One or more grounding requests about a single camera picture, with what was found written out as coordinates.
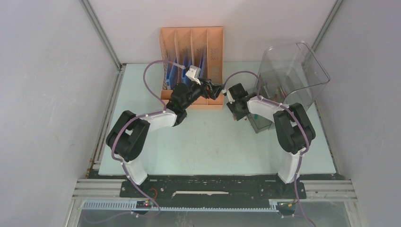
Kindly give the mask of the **blue folder bottom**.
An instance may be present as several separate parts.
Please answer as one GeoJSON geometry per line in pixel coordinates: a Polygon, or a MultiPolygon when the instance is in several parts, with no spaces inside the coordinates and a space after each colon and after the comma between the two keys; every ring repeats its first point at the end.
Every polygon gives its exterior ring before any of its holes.
{"type": "Polygon", "coordinates": [[[200,68],[199,78],[203,78],[203,76],[204,76],[206,59],[207,59],[207,52],[205,50],[203,50],[201,53],[200,65],[199,65],[199,68],[200,68]]]}

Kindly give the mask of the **blue folder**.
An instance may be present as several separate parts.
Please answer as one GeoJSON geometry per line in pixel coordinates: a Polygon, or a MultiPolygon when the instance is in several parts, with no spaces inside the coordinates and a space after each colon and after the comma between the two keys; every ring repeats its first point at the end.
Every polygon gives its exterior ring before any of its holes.
{"type": "Polygon", "coordinates": [[[185,66],[185,69],[182,70],[181,82],[184,83],[185,85],[189,86],[191,81],[186,76],[186,73],[187,73],[189,67],[192,65],[192,56],[191,56],[190,52],[185,53],[183,65],[185,66]]]}
{"type": "Polygon", "coordinates": [[[200,68],[199,78],[203,78],[203,76],[204,76],[206,59],[207,59],[207,52],[205,50],[203,50],[201,53],[200,65],[199,65],[199,68],[200,68]]]}
{"type": "Polygon", "coordinates": [[[165,75],[167,90],[174,89],[174,86],[178,81],[177,74],[178,74],[178,67],[174,64],[169,63],[165,75]]]}

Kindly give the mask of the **blue folder top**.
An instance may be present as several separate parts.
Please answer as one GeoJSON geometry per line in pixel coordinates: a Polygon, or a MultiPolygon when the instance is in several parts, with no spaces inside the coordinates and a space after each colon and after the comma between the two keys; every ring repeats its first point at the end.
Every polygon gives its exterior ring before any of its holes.
{"type": "Polygon", "coordinates": [[[174,64],[169,63],[165,75],[167,90],[174,89],[174,86],[178,81],[177,74],[178,74],[178,67],[174,64]]]}

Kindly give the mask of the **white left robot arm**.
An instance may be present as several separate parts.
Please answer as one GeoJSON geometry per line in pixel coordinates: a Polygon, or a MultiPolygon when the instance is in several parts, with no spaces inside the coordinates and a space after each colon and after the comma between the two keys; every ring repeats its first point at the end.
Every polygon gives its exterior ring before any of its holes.
{"type": "Polygon", "coordinates": [[[112,159],[120,162],[132,182],[134,194],[144,197],[149,192],[149,183],[145,181],[148,174],[138,160],[147,134],[179,125],[187,116],[187,108],[199,97],[216,100],[223,89],[224,85],[213,84],[210,79],[199,79],[190,85],[178,83],[163,110],[142,115],[127,110],[120,115],[106,138],[106,144],[112,150],[112,159]]]}

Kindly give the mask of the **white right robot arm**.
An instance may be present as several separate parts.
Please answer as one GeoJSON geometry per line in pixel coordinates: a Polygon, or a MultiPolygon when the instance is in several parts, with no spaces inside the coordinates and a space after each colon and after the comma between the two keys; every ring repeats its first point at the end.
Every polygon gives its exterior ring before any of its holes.
{"type": "Polygon", "coordinates": [[[299,176],[302,156],[316,137],[304,107],[300,103],[285,105],[256,93],[249,94],[240,83],[223,90],[223,94],[228,98],[227,106],[237,121],[253,114],[273,123],[278,143],[284,150],[278,171],[281,181],[275,184],[275,192],[279,197],[288,197],[294,191],[292,182],[299,176]]]}

